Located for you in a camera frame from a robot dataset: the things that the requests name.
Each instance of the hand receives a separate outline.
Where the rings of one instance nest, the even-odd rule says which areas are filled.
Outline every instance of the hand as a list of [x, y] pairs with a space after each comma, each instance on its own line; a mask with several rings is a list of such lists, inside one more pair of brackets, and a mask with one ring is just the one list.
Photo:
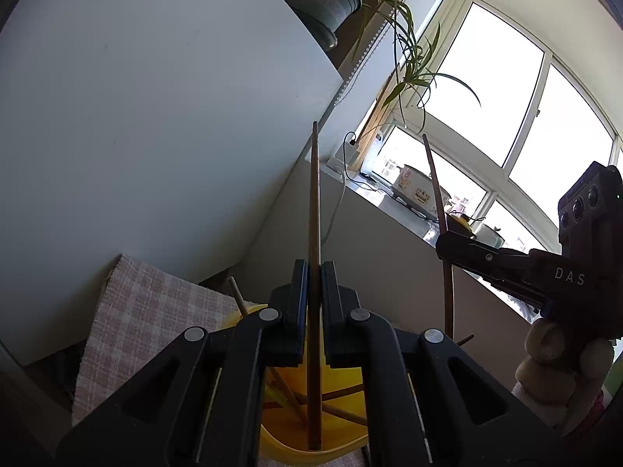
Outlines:
[[563, 435], [588, 415], [610, 371], [614, 349], [607, 339], [589, 342], [579, 357], [580, 372], [561, 366], [565, 335], [556, 323], [539, 318], [526, 336], [528, 357], [517, 367], [513, 395]]

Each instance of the rice cooker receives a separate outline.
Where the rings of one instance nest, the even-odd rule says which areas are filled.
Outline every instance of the rice cooker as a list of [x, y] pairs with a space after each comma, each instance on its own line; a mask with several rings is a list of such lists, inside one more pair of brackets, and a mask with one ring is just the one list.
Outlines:
[[[432, 179], [410, 165], [401, 168], [400, 175], [394, 181], [393, 188], [400, 193], [401, 197], [406, 197], [414, 205], [413, 207], [424, 209], [433, 216], [437, 216], [437, 205], [435, 204], [435, 193], [432, 188]], [[450, 199], [446, 190], [440, 187], [441, 200], [445, 205]]]

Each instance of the window frame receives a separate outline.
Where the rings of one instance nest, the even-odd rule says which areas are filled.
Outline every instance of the window frame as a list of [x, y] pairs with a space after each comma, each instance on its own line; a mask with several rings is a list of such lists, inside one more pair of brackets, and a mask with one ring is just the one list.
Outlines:
[[[395, 131], [395, 130], [400, 130], [404, 133], [406, 133], [409, 137], [414, 137], [412, 135], [411, 132], [405, 131], [404, 127], [402, 126], [402, 124], [399, 124], [398, 122], [396, 122], [395, 124], [391, 124], [389, 126], [389, 130], [387, 130], [386, 135], [383, 138], [383, 142], [381, 144], [381, 147], [379, 148], [379, 152], [377, 156], [381, 155], [382, 149], [385, 147], [385, 145], [387, 144], [389, 137], [391, 136], [391, 134]], [[419, 138], [415, 138], [415, 140], [417, 140], [418, 142], [423, 144], [423, 141]], [[474, 178], [470, 175], [468, 175], [468, 173], [466, 173], [463, 169], [457, 167], [453, 162], [451, 162], [450, 160], [447, 160], [445, 158], [445, 156], [443, 154], [441, 154], [436, 148], [432, 148], [432, 151], [434, 152], [434, 154], [437, 154], [438, 156], [440, 156], [442, 159], [445, 159], [448, 163], [450, 163], [450, 165], [452, 165], [453, 167], [455, 167], [461, 174], [463, 174], [466, 178], [468, 178], [470, 181], [472, 181], [476, 186], [480, 187], [483, 191], [484, 191], [484, 195], [482, 197], [482, 200], [479, 202], [479, 204], [476, 206], [476, 209], [474, 210], [474, 213], [472, 215], [473, 218], [476, 218], [476, 213], [480, 207], [480, 205], [482, 204], [482, 202], [484, 201], [484, 199], [487, 196], [487, 189], [485, 189], [481, 184], [479, 184], [478, 182], [476, 182], [474, 180]], [[371, 171], [372, 175], [374, 176], [376, 181], [380, 181], [382, 185], [384, 185], [387, 188], [391, 188], [393, 186], [393, 184], [391, 182], [389, 182], [387, 180], [387, 178], [383, 177], [381, 174], [378, 174], [377, 172], [374, 171], [374, 167]]]
[[[537, 110], [543, 97], [547, 75], [551, 67], [556, 68], [577, 90], [582, 98], [589, 104], [595, 115], [599, 118], [612, 138], [612, 147], [610, 150], [609, 165], [616, 165], [618, 160], [618, 148], [622, 147], [623, 139], [615, 131], [614, 126], [608, 120], [602, 108], [591, 96], [586, 87], [577, 79], [571, 70], [561, 61], [552, 49], [550, 49], [541, 40], [526, 30], [521, 24], [514, 19], [500, 12], [500, 10], [492, 7], [482, 0], [455, 0], [449, 11], [446, 13], [445, 22], [441, 23], [442, 36], [440, 46], [434, 58], [431, 61], [431, 70], [436, 71], [448, 51], [450, 50], [456, 36], [459, 34], [461, 26], [465, 21], [465, 17], [472, 4], [479, 5], [485, 10], [493, 13], [493, 15], [502, 19], [509, 26], [529, 39], [543, 51], [543, 60], [538, 73], [535, 89], [530, 99], [530, 103], [526, 109], [523, 121], [519, 126], [519, 131], [515, 137], [509, 154], [502, 166], [493, 162], [484, 152], [469, 142], [465, 137], [460, 135], [454, 129], [439, 121], [434, 116], [427, 113], [426, 115], [426, 134], [428, 136], [431, 148], [437, 154], [448, 160], [457, 169], [463, 172], [468, 178], [472, 179], [476, 184], [485, 190], [485, 196], [475, 210], [473, 218], [481, 218], [485, 216], [488, 210], [498, 201], [507, 209], [524, 227], [548, 250], [560, 253], [561, 246], [558, 242], [558, 228], [549, 219], [549, 216], [541, 210], [540, 207], [525, 193], [518, 185], [509, 179], [512, 168], [515, 166], [519, 153], [523, 149], [528, 134], [532, 128]], [[436, 32], [437, 25], [429, 26], [425, 32], [425, 36], [429, 39], [430, 35]], [[421, 131], [422, 109], [417, 107], [419, 96], [409, 90], [400, 97], [402, 102], [402, 113], [406, 127], [403, 125], [403, 117], [399, 108], [399, 101], [396, 100], [392, 110], [389, 112], [385, 120], [386, 125], [382, 127], [381, 133], [383, 139], [386, 140], [390, 135], [394, 126], [398, 126], [411, 137], [422, 141]]]

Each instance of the window pane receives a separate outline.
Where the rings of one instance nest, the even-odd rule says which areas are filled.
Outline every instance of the window pane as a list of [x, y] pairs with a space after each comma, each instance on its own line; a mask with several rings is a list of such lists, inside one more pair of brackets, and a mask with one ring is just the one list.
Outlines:
[[485, 224], [491, 228], [499, 228], [504, 238], [503, 248], [516, 249], [527, 253], [531, 249], [544, 249], [539, 241], [513, 216], [508, 210], [494, 202], [487, 215]]
[[510, 179], [558, 226], [558, 201], [591, 162], [608, 165], [612, 139], [554, 67], [549, 68], [539, 111]]
[[[485, 190], [437, 153], [434, 152], [433, 157], [439, 184], [452, 196], [451, 209], [472, 215], [485, 196]], [[393, 183], [400, 174], [398, 167], [405, 164], [428, 176], [431, 174], [423, 143], [394, 128], [375, 160], [373, 171]]]
[[619, 152], [617, 153], [617, 168], [619, 172], [623, 170], [623, 149], [621, 148], [619, 148]]
[[472, 4], [439, 71], [426, 110], [502, 166], [530, 103], [543, 51], [488, 10]]

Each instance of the yellow bowl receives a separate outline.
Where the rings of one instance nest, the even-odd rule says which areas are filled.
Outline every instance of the yellow bowl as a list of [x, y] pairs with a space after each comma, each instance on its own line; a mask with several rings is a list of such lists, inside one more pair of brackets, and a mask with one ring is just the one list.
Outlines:
[[[266, 307], [254, 305], [248, 311], [253, 313]], [[240, 321], [238, 312], [230, 314], [223, 321], [223, 328], [235, 326]], [[279, 374], [294, 391], [306, 394], [306, 356], [298, 367], [278, 368]], [[334, 392], [349, 386], [361, 384], [361, 369], [332, 369], [326, 364], [324, 349], [321, 349], [322, 392]], [[268, 395], [264, 402], [274, 402]], [[363, 392], [325, 401], [326, 404], [357, 416], [366, 416]], [[279, 407], [262, 411], [260, 431], [260, 454], [286, 465], [320, 465], [331, 462], [368, 443], [368, 428], [364, 425], [343, 420], [328, 413], [322, 413], [322, 449], [307, 449], [307, 432], [300, 418], [292, 409]]]

